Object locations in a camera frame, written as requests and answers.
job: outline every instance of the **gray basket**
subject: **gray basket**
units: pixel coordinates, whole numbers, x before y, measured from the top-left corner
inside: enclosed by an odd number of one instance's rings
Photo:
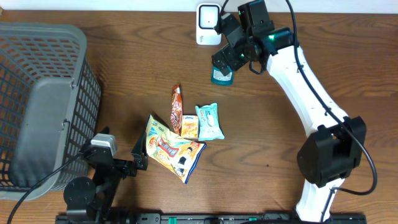
[[[73,26],[0,22],[0,199],[20,197],[94,135],[101,90]],[[71,163],[27,200],[86,175]]]

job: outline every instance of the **white background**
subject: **white background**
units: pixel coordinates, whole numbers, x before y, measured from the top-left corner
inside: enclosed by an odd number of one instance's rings
[[[226,11],[250,0],[230,0]],[[398,13],[398,0],[290,0],[295,12]],[[196,11],[199,3],[223,0],[0,0],[3,9]],[[287,12],[284,0],[266,0],[268,11]]]

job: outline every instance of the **food package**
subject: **food package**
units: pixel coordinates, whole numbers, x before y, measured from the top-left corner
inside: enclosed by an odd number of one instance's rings
[[[199,117],[199,141],[224,139],[224,134],[218,124],[217,103],[202,106],[201,108],[196,106],[195,109]]]
[[[199,130],[198,116],[195,115],[183,115],[182,116],[182,127],[181,137],[188,139],[197,139]]]
[[[172,171],[182,182],[188,183],[206,144],[182,138],[152,115],[148,119],[146,136],[148,155]]]
[[[172,89],[172,115],[170,117],[174,132],[180,134],[182,124],[182,97],[180,85],[175,85]]]

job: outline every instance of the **light blue packet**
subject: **light blue packet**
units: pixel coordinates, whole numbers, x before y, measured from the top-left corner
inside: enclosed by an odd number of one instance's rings
[[[199,118],[199,141],[224,139],[224,134],[218,124],[218,105],[195,107]]]

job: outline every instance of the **wood grain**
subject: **wood grain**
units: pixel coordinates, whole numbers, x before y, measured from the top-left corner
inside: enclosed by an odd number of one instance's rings
[[[271,14],[276,27],[289,14]],[[73,24],[88,39],[88,61],[103,82],[98,127],[109,126],[119,145],[130,150],[149,113],[170,124],[171,87],[182,85],[185,114],[195,105],[219,104],[225,140],[208,142],[188,185],[150,159],[149,168],[124,180],[114,205],[165,213],[256,213],[291,210],[303,177],[296,154],[305,141],[302,124],[280,86],[247,67],[233,86],[210,83],[211,55],[220,46],[195,41],[191,12],[5,11],[1,21]],[[297,14],[298,37],[312,70],[332,98],[368,127],[366,146],[379,174],[366,197],[338,193],[333,212],[362,212],[368,223],[397,223],[398,216],[398,16]],[[344,186],[371,185],[363,158]],[[4,223],[15,202],[0,202]],[[62,192],[24,202],[14,223],[53,223],[65,212]]]

